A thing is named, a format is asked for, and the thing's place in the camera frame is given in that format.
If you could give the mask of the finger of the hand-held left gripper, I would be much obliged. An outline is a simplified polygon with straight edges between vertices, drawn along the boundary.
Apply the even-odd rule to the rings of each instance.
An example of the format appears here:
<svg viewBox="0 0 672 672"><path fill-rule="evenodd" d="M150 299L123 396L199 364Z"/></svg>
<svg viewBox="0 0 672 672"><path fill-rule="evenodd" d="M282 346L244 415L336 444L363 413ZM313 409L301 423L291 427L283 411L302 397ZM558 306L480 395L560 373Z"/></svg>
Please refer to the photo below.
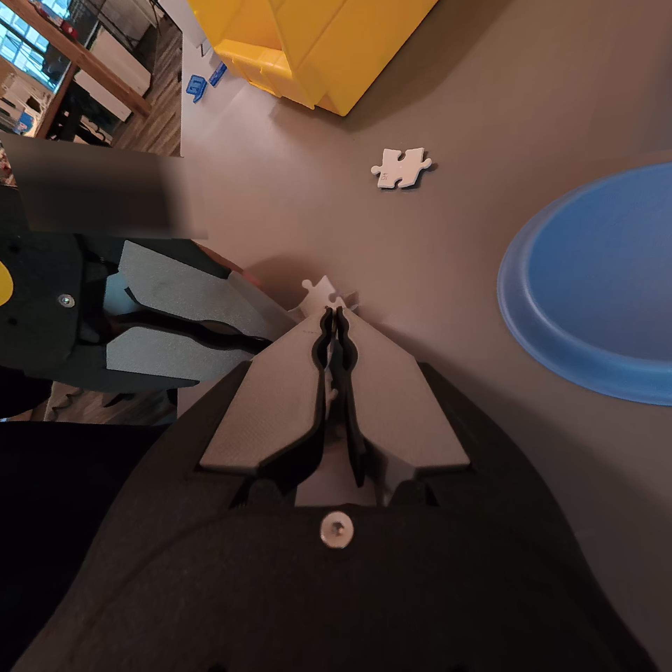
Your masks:
<svg viewBox="0 0 672 672"><path fill-rule="evenodd" d="M106 368L204 382L230 373L271 344L264 338L207 328L194 334L133 326L106 346Z"/></svg>
<svg viewBox="0 0 672 672"><path fill-rule="evenodd" d="M275 341L282 308L238 272L220 278L127 240L119 270L143 307L194 323L224 324L248 337Z"/></svg>

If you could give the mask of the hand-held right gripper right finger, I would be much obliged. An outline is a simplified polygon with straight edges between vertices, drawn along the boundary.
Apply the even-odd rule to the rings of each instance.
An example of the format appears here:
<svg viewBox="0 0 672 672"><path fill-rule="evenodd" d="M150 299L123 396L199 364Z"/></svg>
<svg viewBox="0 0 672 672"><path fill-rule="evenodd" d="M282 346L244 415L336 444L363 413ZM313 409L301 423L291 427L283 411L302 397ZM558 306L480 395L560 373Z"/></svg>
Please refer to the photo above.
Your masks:
<svg viewBox="0 0 672 672"><path fill-rule="evenodd" d="M335 317L341 392L355 481L397 486L470 466L419 363L347 308Z"/></svg>

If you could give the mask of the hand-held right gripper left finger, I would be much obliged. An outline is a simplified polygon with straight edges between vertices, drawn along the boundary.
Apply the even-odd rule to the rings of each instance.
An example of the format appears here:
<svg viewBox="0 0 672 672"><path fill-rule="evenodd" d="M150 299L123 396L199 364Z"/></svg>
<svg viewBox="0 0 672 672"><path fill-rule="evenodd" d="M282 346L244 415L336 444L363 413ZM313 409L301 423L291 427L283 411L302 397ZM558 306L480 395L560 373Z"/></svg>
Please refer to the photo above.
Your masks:
<svg viewBox="0 0 672 672"><path fill-rule="evenodd" d="M309 316L254 357L199 461L289 492L323 458L334 310Z"/></svg>

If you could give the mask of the assembled white puzzle pieces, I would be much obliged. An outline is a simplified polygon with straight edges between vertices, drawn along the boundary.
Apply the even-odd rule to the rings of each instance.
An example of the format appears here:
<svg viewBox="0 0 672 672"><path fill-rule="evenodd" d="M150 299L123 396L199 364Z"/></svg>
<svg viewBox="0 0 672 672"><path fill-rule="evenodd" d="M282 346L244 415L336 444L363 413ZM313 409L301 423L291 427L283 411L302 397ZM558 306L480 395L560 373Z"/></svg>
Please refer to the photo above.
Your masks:
<svg viewBox="0 0 672 672"><path fill-rule="evenodd" d="M354 291L343 297L332 285L326 275L324 275L316 284L313 284L310 280L303 280L301 286L307 291L306 296L297 307L288 311L288 315L296 323L303 321L322 307L331 307L334 309L338 307L346 307L354 313L358 312L358 292ZM338 395L338 391L333 384L333 372L331 369L331 361L335 350L335 335L333 335L327 350L327 368L325 370L324 382L325 395L329 402L334 400Z"/></svg>

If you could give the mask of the white puzzle piece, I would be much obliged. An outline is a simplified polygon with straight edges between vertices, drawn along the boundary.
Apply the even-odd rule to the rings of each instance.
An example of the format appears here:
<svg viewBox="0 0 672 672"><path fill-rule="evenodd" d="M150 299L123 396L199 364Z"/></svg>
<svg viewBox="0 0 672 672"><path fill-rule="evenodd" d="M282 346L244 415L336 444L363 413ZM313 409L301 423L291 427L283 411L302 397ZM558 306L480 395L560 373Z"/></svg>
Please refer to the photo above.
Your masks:
<svg viewBox="0 0 672 672"><path fill-rule="evenodd" d="M432 159L425 156L423 147L404 152L385 148L380 164L372 166L370 172L378 178L379 189L406 189L413 187L420 173L431 166Z"/></svg>

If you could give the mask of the person's left hand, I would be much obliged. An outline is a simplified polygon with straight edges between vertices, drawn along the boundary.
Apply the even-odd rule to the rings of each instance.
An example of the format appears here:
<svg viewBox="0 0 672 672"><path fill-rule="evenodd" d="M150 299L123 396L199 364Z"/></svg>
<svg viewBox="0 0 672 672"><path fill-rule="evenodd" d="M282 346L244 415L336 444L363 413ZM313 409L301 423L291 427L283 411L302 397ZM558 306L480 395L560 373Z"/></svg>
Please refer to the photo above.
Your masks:
<svg viewBox="0 0 672 672"><path fill-rule="evenodd" d="M252 283L257 288L261 288L261 282L252 273L250 273L248 270L243 269L238 264L235 264L234 262L232 262L229 259L223 257L222 255L218 254L217 252L211 250L210 248L207 248L206 246L204 246L200 243L197 243L195 240L193 240L193 242L196 244L196 246L199 249L201 249L214 262L216 262L217 264L219 264L223 267L229 268L233 272L236 272L236 273L240 274L248 282Z"/></svg>

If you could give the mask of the yellow plastic bin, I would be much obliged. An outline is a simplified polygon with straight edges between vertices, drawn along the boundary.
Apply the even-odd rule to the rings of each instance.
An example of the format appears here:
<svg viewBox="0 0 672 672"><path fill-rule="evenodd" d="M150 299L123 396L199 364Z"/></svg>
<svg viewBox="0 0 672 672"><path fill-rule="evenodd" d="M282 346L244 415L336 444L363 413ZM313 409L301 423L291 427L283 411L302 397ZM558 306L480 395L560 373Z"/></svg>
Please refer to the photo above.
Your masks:
<svg viewBox="0 0 672 672"><path fill-rule="evenodd" d="M249 84L313 110L298 83L279 27L283 1L189 1L199 26L228 70Z"/></svg>

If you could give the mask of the blue round plastic stand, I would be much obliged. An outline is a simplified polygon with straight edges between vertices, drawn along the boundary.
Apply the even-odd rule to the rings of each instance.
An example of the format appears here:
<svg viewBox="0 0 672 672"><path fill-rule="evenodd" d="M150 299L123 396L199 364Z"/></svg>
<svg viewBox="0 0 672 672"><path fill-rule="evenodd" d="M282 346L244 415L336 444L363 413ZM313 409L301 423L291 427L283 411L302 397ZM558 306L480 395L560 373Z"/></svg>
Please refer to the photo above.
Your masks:
<svg viewBox="0 0 672 672"><path fill-rule="evenodd" d="M605 396L671 406L671 162L586 183L511 241L497 299L520 346Z"/></svg>

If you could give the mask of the wooden desk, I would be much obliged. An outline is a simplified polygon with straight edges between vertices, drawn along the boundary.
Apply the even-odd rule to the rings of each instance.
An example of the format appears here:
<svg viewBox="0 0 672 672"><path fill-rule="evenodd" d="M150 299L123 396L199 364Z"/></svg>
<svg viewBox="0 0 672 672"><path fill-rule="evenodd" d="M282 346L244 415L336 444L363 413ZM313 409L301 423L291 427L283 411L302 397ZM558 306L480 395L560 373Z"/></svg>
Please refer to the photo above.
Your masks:
<svg viewBox="0 0 672 672"><path fill-rule="evenodd" d="M41 71L25 72L1 56L1 124L40 139L72 139L97 132L102 143L135 116L147 119L151 74L132 54L137 38L120 29L110 10L145 12L145 31L157 27L152 1L2 1L1 15L16 15L47 39Z"/></svg>

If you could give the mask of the glass window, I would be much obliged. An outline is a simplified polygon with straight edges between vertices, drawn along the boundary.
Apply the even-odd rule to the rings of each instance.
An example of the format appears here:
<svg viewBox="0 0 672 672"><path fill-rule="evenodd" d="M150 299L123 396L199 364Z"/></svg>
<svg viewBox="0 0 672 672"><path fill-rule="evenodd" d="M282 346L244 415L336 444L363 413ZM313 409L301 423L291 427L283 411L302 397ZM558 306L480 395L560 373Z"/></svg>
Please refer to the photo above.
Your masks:
<svg viewBox="0 0 672 672"><path fill-rule="evenodd" d="M41 71L49 43L18 16L1 16L1 55L25 72Z"/></svg>

